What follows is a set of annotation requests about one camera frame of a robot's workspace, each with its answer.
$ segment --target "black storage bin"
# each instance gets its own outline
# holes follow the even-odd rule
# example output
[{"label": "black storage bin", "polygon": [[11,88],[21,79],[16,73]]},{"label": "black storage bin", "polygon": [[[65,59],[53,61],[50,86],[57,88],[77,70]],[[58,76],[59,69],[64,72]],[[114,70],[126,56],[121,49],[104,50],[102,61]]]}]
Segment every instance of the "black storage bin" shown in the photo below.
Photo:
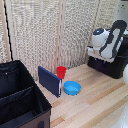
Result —
[{"label": "black storage bin", "polygon": [[19,60],[0,64],[0,128],[50,128],[51,105]]},{"label": "black storage bin", "polygon": [[117,57],[112,63],[105,62],[93,57],[89,57],[88,66],[100,71],[112,78],[119,79],[123,76],[123,70],[128,64],[128,38],[124,38],[117,53]]}]

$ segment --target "white ribbed panel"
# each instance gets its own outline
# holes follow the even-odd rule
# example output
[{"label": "white ribbed panel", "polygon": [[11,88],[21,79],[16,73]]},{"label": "white ribbed panel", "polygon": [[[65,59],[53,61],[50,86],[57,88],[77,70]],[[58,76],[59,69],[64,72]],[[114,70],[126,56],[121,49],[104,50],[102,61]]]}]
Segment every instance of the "white ribbed panel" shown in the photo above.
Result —
[{"label": "white ribbed panel", "polygon": [[117,1],[118,0],[100,0],[95,29],[109,29],[112,27]]},{"label": "white ribbed panel", "polygon": [[13,57],[20,59],[35,79],[39,65],[55,72],[59,0],[6,0],[6,4],[7,9],[11,7],[14,26]]},{"label": "white ribbed panel", "polygon": [[85,63],[85,49],[92,34],[99,0],[66,0],[60,65]]},{"label": "white ribbed panel", "polygon": [[10,61],[10,51],[8,45],[4,3],[3,0],[0,0],[0,63]]}]

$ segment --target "black bag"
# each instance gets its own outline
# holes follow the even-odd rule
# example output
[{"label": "black bag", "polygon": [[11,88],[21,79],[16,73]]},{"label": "black bag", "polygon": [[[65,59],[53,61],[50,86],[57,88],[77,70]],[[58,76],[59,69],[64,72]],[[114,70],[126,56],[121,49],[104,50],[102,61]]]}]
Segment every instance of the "black bag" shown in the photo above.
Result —
[{"label": "black bag", "polygon": [[50,128],[51,105],[21,61],[0,64],[0,128]]}]

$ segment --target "wooden floor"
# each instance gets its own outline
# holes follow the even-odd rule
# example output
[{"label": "wooden floor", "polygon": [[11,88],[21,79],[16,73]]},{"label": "wooden floor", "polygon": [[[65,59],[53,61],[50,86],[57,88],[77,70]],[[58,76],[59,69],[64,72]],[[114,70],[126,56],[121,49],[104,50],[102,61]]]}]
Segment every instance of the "wooden floor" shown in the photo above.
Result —
[{"label": "wooden floor", "polygon": [[39,87],[52,105],[51,128],[110,128],[128,102],[128,86],[87,65],[67,71],[63,83],[76,81],[82,86],[76,96],[62,94],[56,98],[40,84]]}]

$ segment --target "navy book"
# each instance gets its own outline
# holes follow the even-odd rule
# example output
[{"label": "navy book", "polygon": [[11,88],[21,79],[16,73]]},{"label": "navy book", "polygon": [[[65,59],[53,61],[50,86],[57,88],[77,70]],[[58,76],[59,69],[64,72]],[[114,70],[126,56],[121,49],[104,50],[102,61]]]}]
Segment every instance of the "navy book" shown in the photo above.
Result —
[{"label": "navy book", "polygon": [[38,75],[39,83],[56,97],[60,97],[62,79],[41,66],[38,66]]}]

